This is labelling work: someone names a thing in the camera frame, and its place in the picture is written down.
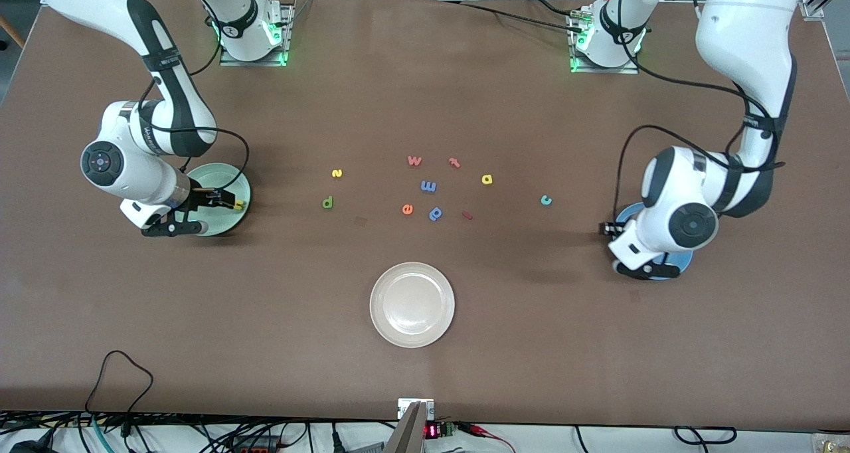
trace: light green plate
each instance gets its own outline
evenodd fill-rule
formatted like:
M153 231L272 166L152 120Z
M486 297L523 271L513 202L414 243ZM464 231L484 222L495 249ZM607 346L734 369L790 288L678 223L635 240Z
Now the light green plate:
M198 181L201 187L221 187L230 183L239 169L228 163L205 163L189 172L189 177ZM195 212L189 212L190 221L204 221L209 225L206 233L201 236L219 235L236 227L248 208L251 207L251 184L248 183L244 174L240 175L235 183L227 187L231 193L236 195L237 201L245 201L245 207L241 211L228 209L226 207L199 207ZM179 222L183 222L183 212L174 213Z

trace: table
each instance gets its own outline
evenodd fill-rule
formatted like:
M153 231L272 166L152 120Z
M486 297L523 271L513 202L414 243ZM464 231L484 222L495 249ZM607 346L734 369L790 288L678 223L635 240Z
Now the table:
M203 63L214 41L197 0L151 1L189 68ZM661 4L643 62L726 83L699 59L692 14ZM0 408L82 408L122 348L157 378L146 411L392 418L417 396L474 422L847 428L850 116L823 26L795 17L790 38L799 80L773 198L723 220L684 277L641 283L611 270L596 233L620 146L651 122L720 149L741 119L732 96L571 74L564 33L461 5L313 0L289 66L195 78L218 125L251 142L245 221L150 239L77 157L145 69L44 9L0 111ZM635 140L623 205L670 144ZM222 136L203 162L242 156ZM374 281L407 260L456 293L449 331L417 350L383 340L368 309ZM110 362L94 408L123 410L145 384Z

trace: white robotic arm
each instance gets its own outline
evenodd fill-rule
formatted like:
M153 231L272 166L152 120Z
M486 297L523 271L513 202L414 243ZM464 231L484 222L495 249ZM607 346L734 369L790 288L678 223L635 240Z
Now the white robotic arm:
M222 47L237 60L261 59L283 43L283 23L277 0L206 0Z
M596 0L589 7L592 26L579 37L577 51L604 68L619 68L640 50L649 15L659 0ZM617 7L622 4L622 15Z
M636 278L675 277L677 269L653 259L704 247L717 235L719 214L743 217L768 201L796 81L788 48L796 4L798 0L705 3L696 35L699 54L755 102L748 103L741 147L737 153L708 153L710 157L668 147L649 162L641 184L643 210L625 226L616 226L608 245L618 272Z
M121 209L145 235L204 233L204 223L162 229L176 208L238 207L224 190L198 192L197 183L164 162L162 155L197 157L216 138L215 119L203 102L160 15L146 0L45 0L60 14L121 39L139 53L164 100L113 102L100 132L82 153L91 184L124 199Z

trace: blue plate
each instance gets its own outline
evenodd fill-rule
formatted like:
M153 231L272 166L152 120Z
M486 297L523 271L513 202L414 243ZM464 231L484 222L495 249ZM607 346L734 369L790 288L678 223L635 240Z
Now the blue plate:
M632 204L622 212L620 212L619 216L617 216L617 222L625 223L632 216L637 216L638 212L643 210L643 203L638 202L637 204ZM690 265L691 260L693 259L693 251L690 250L688 252L670 252L667 254L661 254L661 256L655 257L653 259L655 263L661 263L664 260L664 256L667 256L667 260L664 263L677 266L679 271L684 272L686 268ZM667 277L650 277L650 280L669 280Z

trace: floor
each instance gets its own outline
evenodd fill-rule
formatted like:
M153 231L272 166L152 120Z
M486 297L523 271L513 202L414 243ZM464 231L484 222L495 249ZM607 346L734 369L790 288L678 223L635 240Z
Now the floor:
M39 13L39 0L0 0L3 14L21 35L26 36ZM833 0L825 10L826 31L837 59L838 69L850 96L850 0ZM0 41L8 44L0 51L0 104L9 89L15 65L21 57L21 48L8 33L0 30Z

